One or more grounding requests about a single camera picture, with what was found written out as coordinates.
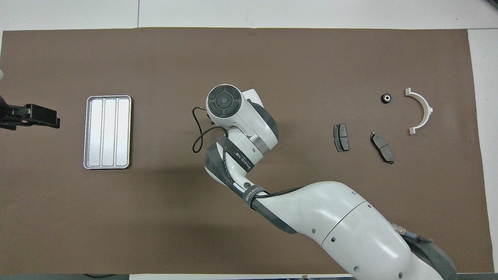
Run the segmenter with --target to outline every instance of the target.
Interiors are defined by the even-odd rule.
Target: white semicircular part
[[[409,128],[408,130],[410,131],[410,135],[415,134],[415,130],[421,128],[424,126],[424,124],[429,120],[429,116],[432,114],[432,108],[429,106],[429,103],[427,103],[427,100],[423,96],[421,96],[418,93],[414,93],[411,91],[411,88],[407,88],[405,90],[405,95],[410,96],[415,98],[422,104],[422,107],[424,108],[424,117],[422,118],[422,121],[416,126]]]

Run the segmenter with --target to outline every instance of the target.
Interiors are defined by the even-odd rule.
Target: white robotic arm
[[[255,90],[241,92],[232,85],[219,85],[210,91],[206,108],[211,120],[228,131],[228,137],[206,149],[206,171],[272,224],[287,233],[309,236],[358,280],[456,279],[444,252],[394,227],[342,183],[318,182],[269,194],[249,181],[246,174],[279,137]]]

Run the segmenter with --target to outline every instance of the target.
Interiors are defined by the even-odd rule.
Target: black brake pad
[[[345,124],[334,125],[334,143],[337,151],[349,151],[348,133]]]
[[[375,131],[372,132],[372,134],[370,135],[370,140],[372,141],[372,144],[375,146],[375,148],[378,150],[384,162],[393,164],[394,154],[392,154],[391,147],[389,147],[387,141],[381,136],[377,135]]]

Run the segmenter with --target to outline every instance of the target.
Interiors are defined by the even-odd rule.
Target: black band
[[[249,158],[226,136],[221,136],[216,142],[246,171],[250,172],[254,164]]]
[[[242,200],[245,204],[251,207],[250,205],[252,203],[252,200],[254,199],[254,196],[261,191],[264,191],[262,187],[258,185],[252,185],[244,192],[244,194],[242,195]]]

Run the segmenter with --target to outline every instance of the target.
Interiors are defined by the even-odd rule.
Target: black cable
[[[228,175],[228,179],[230,182],[232,182],[232,185],[235,184],[235,180],[232,178],[232,175],[230,175],[230,171],[228,170],[227,166],[227,151],[223,150],[223,166],[225,167],[225,172]]]
[[[199,135],[199,137],[197,137],[197,139],[195,139],[194,144],[192,145],[192,151],[194,153],[198,153],[198,152],[201,151],[202,145],[204,144],[204,135],[206,135],[207,132],[209,132],[209,131],[211,131],[213,129],[221,129],[221,130],[223,130],[223,132],[225,132],[225,136],[228,137],[228,131],[224,127],[221,127],[221,126],[215,126],[215,127],[209,128],[208,130],[202,132],[201,124],[199,123],[199,120],[197,119],[197,116],[195,116],[195,110],[197,110],[197,109],[207,111],[206,108],[199,107],[199,106],[194,107],[192,109],[192,115],[194,116],[194,120],[197,123],[197,127],[199,128],[199,133],[201,134],[201,135]],[[199,140],[201,141],[201,145],[199,146],[199,149],[196,150],[195,149],[195,145],[197,144],[197,142]]]
[[[291,188],[288,190],[279,191],[279,192],[275,192],[275,193],[271,193],[271,194],[255,195],[254,198],[267,198],[267,197],[279,196],[279,195],[287,194],[289,192],[293,192],[293,191],[298,190],[300,188],[302,188],[302,187]]]
[[[199,107],[199,106],[194,107],[194,108],[192,109],[192,115],[194,116],[194,120],[195,120],[195,122],[197,123],[197,127],[199,128],[199,133],[200,133],[200,134],[202,134],[201,124],[199,123],[199,120],[197,119],[197,116],[195,116],[195,110],[197,110],[197,109],[204,110],[204,111],[207,111],[207,110],[206,110],[206,108]],[[198,150],[198,151],[195,151],[195,150],[194,150],[194,146],[195,146],[195,143],[194,143],[194,146],[192,146],[192,151],[193,151],[194,153],[198,153],[198,152],[200,152],[200,150],[202,149],[202,145],[203,145],[203,144],[204,144],[204,140],[201,138],[201,146],[199,147],[199,150]]]
[[[87,276],[87,277],[90,277],[90,278],[106,278],[106,277],[110,277],[110,276],[113,276],[113,275],[116,275],[116,274],[107,274],[107,275],[102,275],[102,276],[93,276],[93,275],[90,275],[90,274],[83,274],[84,276]]]
[[[228,137],[228,131],[224,127],[215,126],[215,127],[209,128],[208,130],[206,130],[203,133],[201,133],[201,135],[199,135],[199,137],[197,137],[197,139],[195,139],[194,144],[192,145],[192,151],[194,153],[198,153],[198,152],[201,151],[201,149],[202,149],[202,137],[204,137],[204,135],[206,135],[206,133],[210,132],[213,129],[221,129],[221,130],[223,130],[223,132],[225,132],[225,136]],[[197,144],[197,142],[199,140],[201,140],[201,146],[199,147],[198,150],[195,150],[195,145]]]

